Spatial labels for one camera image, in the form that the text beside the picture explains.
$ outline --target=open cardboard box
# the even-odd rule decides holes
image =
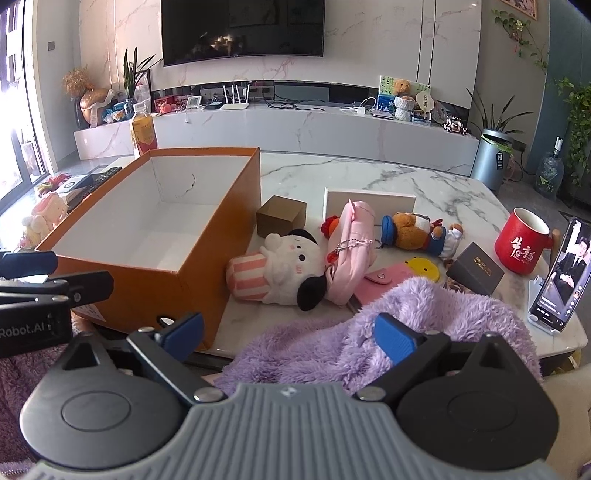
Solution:
[[[108,270],[110,299],[76,313],[121,332],[201,312],[211,347],[229,292],[225,269],[246,252],[261,206],[258,148],[171,148],[133,161],[39,245],[56,274]]]

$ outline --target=phone stand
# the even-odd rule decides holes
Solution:
[[[528,282],[527,304],[525,306],[525,317],[528,319],[528,321],[532,325],[538,327],[540,330],[545,331],[549,335],[557,335],[558,333],[560,333],[558,330],[555,330],[552,327],[546,325],[544,322],[539,321],[538,317],[536,317],[535,315],[532,315],[530,313],[530,310],[531,310],[532,306],[534,305],[534,302],[535,302],[536,298],[538,297],[538,294],[540,293],[540,290],[542,289],[543,285],[544,285],[544,279],[542,277],[540,277],[539,275],[536,278],[534,278],[533,280],[530,280]]]

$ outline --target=white plush toy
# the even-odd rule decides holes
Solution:
[[[303,229],[286,236],[271,233],[257,253],[230,260],[226,282],[237,299],[311,310],[326,294],[324,256]]]

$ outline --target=framed picture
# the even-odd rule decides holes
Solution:
[[[538,0],[501,0],[501,2],[516,8],[534,20],[538,20]]]

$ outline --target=purple fluffy cloth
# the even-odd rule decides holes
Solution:
[[[498,332],[541,379],[530,333],[508,305],[481,295],[449,291],[415,277],[346,322],[324,318],[270,328],[236,356],[215,384],[231,395],[240,382],[339,382],[353,394],[392,367],[373,339],[374,320],[382,312],[415,331],[438,330],[452,340],[476,341],[485,332]]]
[[[59,346],[0,359],[0,462],[30,458],[18,417],[33,389],[63,350]]]

